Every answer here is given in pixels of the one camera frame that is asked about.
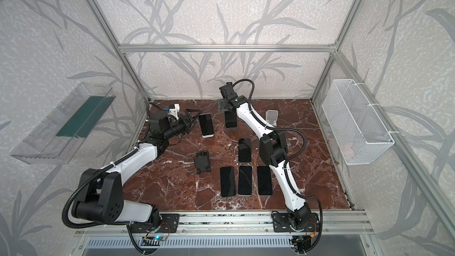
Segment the aluminium frame crossbar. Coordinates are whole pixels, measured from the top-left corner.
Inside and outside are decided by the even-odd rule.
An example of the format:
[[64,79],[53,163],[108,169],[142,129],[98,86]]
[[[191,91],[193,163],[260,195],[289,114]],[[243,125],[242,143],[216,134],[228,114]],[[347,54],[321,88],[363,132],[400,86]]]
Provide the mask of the aluminium frame crossbar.
[[334,45],[134,45],[123,44],[118,48],[124,53],[133,52],[323,52],[335,50]]

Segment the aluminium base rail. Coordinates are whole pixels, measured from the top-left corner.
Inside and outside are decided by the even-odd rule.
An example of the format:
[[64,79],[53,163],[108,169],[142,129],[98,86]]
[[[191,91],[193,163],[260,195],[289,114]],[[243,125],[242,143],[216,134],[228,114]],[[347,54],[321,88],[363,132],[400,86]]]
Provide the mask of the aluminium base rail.
[[362,210],[323,210],[304,227],[294,230],[286,213],[276,211],[182,211],[162,214],[165,222],[156,232],[172,236],[196,235],[362,235],[374,230]]

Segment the silver phone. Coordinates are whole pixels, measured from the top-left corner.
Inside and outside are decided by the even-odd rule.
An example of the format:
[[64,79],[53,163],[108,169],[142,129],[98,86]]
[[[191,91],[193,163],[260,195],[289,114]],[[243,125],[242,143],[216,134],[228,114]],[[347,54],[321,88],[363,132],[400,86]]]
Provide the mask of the silver phone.
[[240,196],[252,195],[252,167],[240,166],[238,174],[238,194]]

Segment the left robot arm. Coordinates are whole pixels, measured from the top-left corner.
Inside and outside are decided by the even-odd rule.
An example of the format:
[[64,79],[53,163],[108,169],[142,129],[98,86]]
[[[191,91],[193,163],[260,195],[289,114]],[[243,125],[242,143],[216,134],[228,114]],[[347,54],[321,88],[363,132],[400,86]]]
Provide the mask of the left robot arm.
[[159,226],[158,208],[125,200],[123,185],[145,165],[160,157],[169,147],[171,138],[190,133],[200,113],[193,109],[177,116],[171,115],[170,110],[151,113],[147,131],[132,151],[103,168],[90,168],[82,173],[78,188],[64,205],[64,225],[72,229],[132,222]]

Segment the purple phone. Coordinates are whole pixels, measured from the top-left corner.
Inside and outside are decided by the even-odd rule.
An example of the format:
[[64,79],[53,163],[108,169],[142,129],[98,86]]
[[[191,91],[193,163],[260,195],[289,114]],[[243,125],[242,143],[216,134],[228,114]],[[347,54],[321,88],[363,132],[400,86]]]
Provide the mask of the purple phone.
[[214,134],[213,121],[211,114],[201,114],[199,116],[201,135]]

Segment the black phone from folding stand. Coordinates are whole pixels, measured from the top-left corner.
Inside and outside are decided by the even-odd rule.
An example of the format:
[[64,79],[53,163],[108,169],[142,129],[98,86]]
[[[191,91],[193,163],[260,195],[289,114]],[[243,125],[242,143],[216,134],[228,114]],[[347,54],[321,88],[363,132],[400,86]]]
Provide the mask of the black phone from folding stand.
[[233,167],[220,169],[220,194],[222,197],[233,197],[237,194]]

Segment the black folding phone stand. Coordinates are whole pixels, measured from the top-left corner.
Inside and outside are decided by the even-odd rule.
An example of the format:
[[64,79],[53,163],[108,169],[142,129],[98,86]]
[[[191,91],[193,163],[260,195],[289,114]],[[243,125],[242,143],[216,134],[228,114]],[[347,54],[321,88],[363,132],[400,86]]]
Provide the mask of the black folding phone stand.
[[194,157],[196,174],[211,172],[210,154],[208,151],[200,151]]

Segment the white folding phone stand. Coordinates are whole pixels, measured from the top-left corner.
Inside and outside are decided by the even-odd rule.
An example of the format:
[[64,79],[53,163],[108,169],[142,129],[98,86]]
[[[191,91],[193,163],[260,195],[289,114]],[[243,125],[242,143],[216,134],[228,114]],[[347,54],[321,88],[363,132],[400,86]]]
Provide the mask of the white folding phone stand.
[[276,127],[278,114],[279,114],[278,110],[267,110],[265,115],[266,122],[272,125],[273,127]]

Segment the clear plastic wall bin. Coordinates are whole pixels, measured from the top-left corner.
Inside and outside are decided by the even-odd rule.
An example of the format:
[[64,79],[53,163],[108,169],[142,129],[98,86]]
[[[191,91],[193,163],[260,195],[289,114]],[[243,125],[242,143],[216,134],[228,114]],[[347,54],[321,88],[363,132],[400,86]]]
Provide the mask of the clear plastic wall bin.
[[11,156],[26,164],[69,163],[115,98],[111,86],[78,84]]

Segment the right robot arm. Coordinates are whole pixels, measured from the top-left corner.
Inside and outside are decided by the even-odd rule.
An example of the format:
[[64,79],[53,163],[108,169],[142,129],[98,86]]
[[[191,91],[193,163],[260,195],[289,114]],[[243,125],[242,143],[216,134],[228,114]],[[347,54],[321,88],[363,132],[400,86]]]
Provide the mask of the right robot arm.
[[287,131],[300,132],[290,128],[276,128],[268,123],[253,108],[252,91],[248,98],[239,96],[235,92],[234,86],[241,82],[249,82],[254,85],[250,79],[240,79],[235,83],[228,82],[219,88],[222,95],[222,99],[219,100],[219,110],[236,113],[237,117],[256,134],[259,140],[259,157],[276,176],[284,196],[290,226],[294,231],[303,231],[312,212],[306,198],[301,194],[289,166],[289,161],[300,155],[303,149],[289,156],[286,141]]

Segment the teal phone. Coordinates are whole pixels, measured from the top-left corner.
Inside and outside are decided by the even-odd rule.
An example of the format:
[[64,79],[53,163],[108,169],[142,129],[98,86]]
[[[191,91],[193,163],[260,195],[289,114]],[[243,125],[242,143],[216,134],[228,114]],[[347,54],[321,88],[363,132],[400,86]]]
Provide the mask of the teal phone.
[[225,128],[232,129],[236,128],[237,123],[237,113],[235,111],[226,111],[225,114]]

